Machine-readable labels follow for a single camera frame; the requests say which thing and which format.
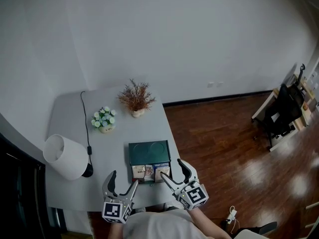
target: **black lamp base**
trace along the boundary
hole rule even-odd
[[[82,174],[83,177],[91,177],[93,174],[93,166],[88,163],[85,172]]]

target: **baseboard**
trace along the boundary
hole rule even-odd
[[[165,107],[171,107],[171,106],[183,106],[183,105],[211,102],[211,101],[224,100],[224,99],[230,99],[230,98],[242,98],[242,97],[266,94],[266,93],[271,93],[271,92],[272,92],[272,90],[265,90],[265,91],[257,91],[257,92],[243,93],[243,94],[234,94],[234,95],[219,96],[219,97],[212,97],[212,98],[192,99],[192,100],[165,103],[165,104],[163,104],[163,107],[165,108]]]

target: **white flowers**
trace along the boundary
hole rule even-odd
[[[102,126],[108,126],[115,123],[114,116],[117,114],[115,110],[111,110],[109,107],[102,107],[98,112],[94,113],[92,117],[91,124],[94,128],[99,128]]]

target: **power strip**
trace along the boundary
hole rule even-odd
[[[236,215],[237,211],[235,209],[233,209],[231,211],[231,213],[228,215],[227,219],[229,220],[227,223],[231,224],[232,221],[235,220],[235,215]]]

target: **potted plant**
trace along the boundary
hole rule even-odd
[[[151,93],[147,92],[147,88],[150,86],[148,83],[136,84],[134,80],[130,79],[130,81],[133,86],[125,85],[124,91],[120,92],[118,98],[132,116],[138,118],[144,114],[145,110],[150,110],[150,104],[156,100],[151,97]]]
[[[101,133],[107,133],[115,128],[115,115],[115,110],[110,110],[110,108],[105,106],[94,113],[91,123],[93,127],[98,128]]]

